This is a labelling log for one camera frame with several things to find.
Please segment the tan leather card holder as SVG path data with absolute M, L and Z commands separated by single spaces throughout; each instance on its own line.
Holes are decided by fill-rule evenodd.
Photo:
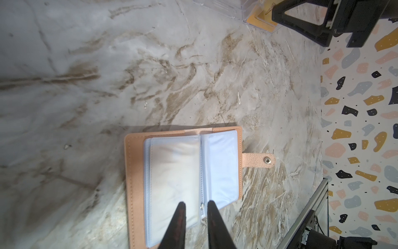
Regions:
M 160 244 L 178 203 L 187 226 L 212 200 L 222 209 L 243 196 L 243 168 L 272 168 L 273 154 L 245 153 L 240 126 L 132 133 L 124 139 L 129 246 Z

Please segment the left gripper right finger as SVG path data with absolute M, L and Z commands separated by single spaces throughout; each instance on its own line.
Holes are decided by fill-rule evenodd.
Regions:
M 236 249 L 236 246 L 213 200 L 207 204 L 208 247 L 210 249 Z

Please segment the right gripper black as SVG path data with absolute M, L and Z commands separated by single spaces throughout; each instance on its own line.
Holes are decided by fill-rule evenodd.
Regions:
M 309 3 L 326 8 L 322 24 L 317 25 L 286 14 L 286 11 Z M 379 19 L 385 12 L 388 1 L 334 1 L 329 0 L 288 0 L 282 1 L 272 9 L 272 20 L 290 28 L 322 47 L 329 47 L 332 35 L 350 33 L 348 48 L 361 48 L 368 40 Z

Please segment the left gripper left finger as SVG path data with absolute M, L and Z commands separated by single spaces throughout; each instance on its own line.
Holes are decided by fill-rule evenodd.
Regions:
M 158 249 L 184 249 L 186 221 L 186 204 L 179 202 Z

